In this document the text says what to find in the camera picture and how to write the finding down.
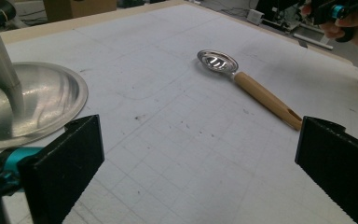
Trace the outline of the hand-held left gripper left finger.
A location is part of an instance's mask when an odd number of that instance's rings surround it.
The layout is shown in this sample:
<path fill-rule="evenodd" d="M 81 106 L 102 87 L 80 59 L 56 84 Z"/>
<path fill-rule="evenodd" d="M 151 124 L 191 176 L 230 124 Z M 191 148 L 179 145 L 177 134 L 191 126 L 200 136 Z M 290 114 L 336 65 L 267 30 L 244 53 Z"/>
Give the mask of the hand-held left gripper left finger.
<path fill-rule="evenodd" d="M 18 162 L 34 224 L 62 224 L 104 161 L 100 118 L 73 120 L 39 152 Z"/>

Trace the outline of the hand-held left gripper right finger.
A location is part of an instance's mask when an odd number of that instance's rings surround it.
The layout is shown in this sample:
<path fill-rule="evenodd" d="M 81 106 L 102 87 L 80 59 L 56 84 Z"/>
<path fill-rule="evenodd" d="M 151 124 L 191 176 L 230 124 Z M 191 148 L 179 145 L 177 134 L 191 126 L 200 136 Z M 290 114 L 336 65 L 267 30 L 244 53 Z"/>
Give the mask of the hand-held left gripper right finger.
<path fill-rule="evenodd" d="M 358 139 L 339 124 L 305 117 L 295 162 L 358 224 Z"/>

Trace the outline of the slotted metal spoon wooden handle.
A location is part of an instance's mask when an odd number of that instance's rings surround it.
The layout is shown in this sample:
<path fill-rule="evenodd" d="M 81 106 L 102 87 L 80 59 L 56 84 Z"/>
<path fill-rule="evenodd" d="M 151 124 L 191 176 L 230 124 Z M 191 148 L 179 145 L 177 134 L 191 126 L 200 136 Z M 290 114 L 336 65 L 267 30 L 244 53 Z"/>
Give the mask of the slotted metal spoon wooden handle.
<path fill-rule="evenodd" d="M 201 64 L 210 71 L 230 77 L 239 87 L 256 99 L 279 119 L 300 131 L 302 118 L 272 92 L 244 72 L 229 55 L 217 50 L 205 49 L 197 53 Z"/>

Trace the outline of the white power supply unit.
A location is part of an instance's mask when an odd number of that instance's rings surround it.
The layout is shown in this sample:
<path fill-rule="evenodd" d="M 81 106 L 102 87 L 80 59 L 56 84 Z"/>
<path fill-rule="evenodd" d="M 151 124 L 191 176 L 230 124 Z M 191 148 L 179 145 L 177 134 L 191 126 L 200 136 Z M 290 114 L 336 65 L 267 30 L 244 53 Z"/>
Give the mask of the white power supply unit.
<path fill-rule="evenodd" d="M 247 16 L 247 21 L 254 25 L 259 25 L 262 22 L 263 17 L 264 14 L 262 12 L 255 9 L 250 9 Z"/>

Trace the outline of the white grid mat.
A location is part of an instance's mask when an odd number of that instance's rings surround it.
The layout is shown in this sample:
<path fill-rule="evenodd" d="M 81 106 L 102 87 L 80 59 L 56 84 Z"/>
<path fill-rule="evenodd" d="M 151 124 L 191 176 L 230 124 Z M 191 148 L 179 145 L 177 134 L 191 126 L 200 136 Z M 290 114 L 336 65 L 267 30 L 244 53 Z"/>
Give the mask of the white grid mat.
<path fill-rule="evenodd" d="M 211 10 L 166 3 L 5 33 L 16 62 L 68 67 L 89 87 L 105 160 L 64 224 L 354 224 L 296 164 L 298 134 L 202 49 L 297 114 L 358 138 L 350 62 Z"/>

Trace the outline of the large cardboard box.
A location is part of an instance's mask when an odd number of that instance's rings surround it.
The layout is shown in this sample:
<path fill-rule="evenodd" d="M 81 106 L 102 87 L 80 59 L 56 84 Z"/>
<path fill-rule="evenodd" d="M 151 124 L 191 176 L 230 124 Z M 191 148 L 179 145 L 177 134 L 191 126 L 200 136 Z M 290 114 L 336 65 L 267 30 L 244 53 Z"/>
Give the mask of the large cardboard box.
<path fill-rule="evenodd" d="M 114 11 L 117 0 L 43 0 L 49 22 Z"/>

